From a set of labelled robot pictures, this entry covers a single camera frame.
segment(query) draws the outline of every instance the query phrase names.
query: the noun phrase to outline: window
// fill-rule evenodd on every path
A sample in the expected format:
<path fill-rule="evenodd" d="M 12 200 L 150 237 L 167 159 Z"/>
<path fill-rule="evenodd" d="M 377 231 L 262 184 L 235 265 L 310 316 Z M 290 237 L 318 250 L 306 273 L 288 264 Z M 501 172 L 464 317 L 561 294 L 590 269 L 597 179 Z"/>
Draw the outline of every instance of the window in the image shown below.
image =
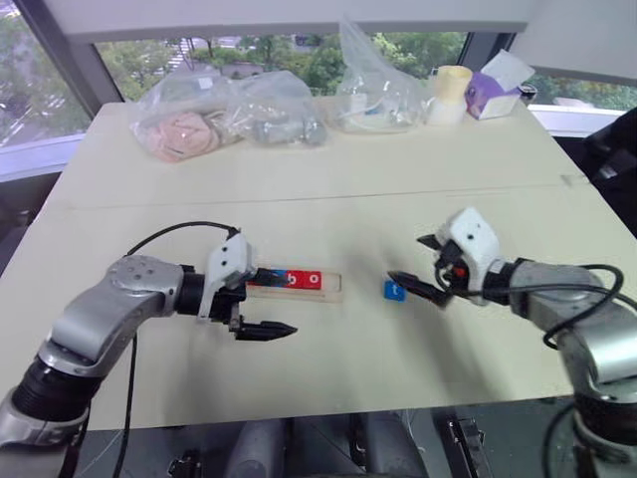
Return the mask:
<path fill-rule="evenodd" d="M 537 105 L 628 111 L 637 107 L 637 88 L 536 74 Z"/>
<path fill-rule="evenodd" d="M 376 33 L 374 44 L 398 70 L 426 78 L 432 68 L 456 64 L 466 33 Z M 233 79 L 290 70 L 315 95 L 332 95 L 342 78 L 338 35 L 235 36 L 98 44 L 121 94 L 136 101 L 168 73 L 215 68 Z"/>
<path fill-rule="evenodd" d="M 90 122 L 13 2 L 0 0 L 0 146 L 83 132 Z"/>

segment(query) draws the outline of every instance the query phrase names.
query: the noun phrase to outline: tissue box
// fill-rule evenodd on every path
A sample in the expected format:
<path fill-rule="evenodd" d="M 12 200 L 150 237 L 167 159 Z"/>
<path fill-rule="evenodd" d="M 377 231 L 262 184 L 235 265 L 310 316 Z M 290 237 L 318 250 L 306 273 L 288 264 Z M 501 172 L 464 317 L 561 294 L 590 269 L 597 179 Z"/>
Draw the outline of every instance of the tissue box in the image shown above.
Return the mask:
<path fill-rule="evenodd" d="M 508 115 L 519 97 L 518 88 L 505 92 L 494 78 L 480 72 L 474 73 L 465 93 L 467 112 L 476 120 Z"/>

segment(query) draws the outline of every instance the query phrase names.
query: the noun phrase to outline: white wall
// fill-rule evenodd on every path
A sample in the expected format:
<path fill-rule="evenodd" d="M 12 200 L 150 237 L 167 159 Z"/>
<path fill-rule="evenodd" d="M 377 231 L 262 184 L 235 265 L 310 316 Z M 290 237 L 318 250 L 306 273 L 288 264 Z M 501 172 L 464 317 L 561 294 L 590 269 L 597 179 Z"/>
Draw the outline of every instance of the white wall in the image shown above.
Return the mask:
<path fill-rule="evenodd" d="M 511 51 L 536 67 L 637 79 L 637 0 L 540 0 Z"/>
<path fill-rule="evenodd" d="M 537 0 L 46 0 L 73 41 L 336 31 L 343 13 L 396 31 L 524 29 Z"/>

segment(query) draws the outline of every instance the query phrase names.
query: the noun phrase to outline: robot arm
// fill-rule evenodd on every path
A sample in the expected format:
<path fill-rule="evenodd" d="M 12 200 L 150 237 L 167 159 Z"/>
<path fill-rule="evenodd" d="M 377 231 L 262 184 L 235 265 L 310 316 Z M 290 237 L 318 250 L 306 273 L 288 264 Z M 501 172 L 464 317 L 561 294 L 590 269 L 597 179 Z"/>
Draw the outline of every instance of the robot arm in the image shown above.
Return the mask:
<path fill-rule="evenodd" d="M 65 308 L 22 381 L 0 404 L 0 477 L 59 475 L 93 396 L 149 318 L 196 315 L 228 325 L 237 340 L 294 333 L 285 324 L 244 323 L 239 303 L 246 299 L 246 281 L 285 283 L 251 261 L 250 244 L 235 234 L 210 255 L 205 276 L 147 256 L 126 256 L 110 266 Z"/>
<path fill-rule="evenodd" d="M 607 293 L 584 267 L 505 261 L 497 236 L 474 208 L 418 241 L 437 251 L 442 290 L 404 272 L 390 277 L 440 307 L 454 296 L 480 306 L 496 302 L 555 332 L 554 347 L 574 389 L 577 439 L 595 457 L 593 476 L 637 476 L 637 311 L 612 301 L 596 306 Z M 585 320 L 563 326 L 586 311 Z"/>

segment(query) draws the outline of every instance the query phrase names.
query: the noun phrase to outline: plastic bag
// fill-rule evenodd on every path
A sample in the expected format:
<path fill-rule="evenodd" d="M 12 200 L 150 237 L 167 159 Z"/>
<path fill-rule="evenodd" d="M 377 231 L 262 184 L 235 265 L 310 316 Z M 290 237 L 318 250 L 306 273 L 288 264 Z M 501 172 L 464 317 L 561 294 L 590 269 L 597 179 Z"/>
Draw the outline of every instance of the plastic bag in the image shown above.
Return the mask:
<path fill-rule="evenodd" d="M 258 144 L 322 144 L 325 126 L 308 86 L 287 71 L 264 73 L 233 83 L 227 128 Z"/>
<path fill-rule="evenodd" d="M 340 46 L 347 66 L 329 122 L 345 132 L 403 132 L 423 119 L 423 86 L 392 67 L 360 28 L 340 21 Z"/>
<path fill-rule="evenodd" d="M 141 145 L 176 162 L 213 151 L 239 137 L 226 127 L 230 80 L 215 72 L 173 73 L 135 104 L 130 128 Z"/>

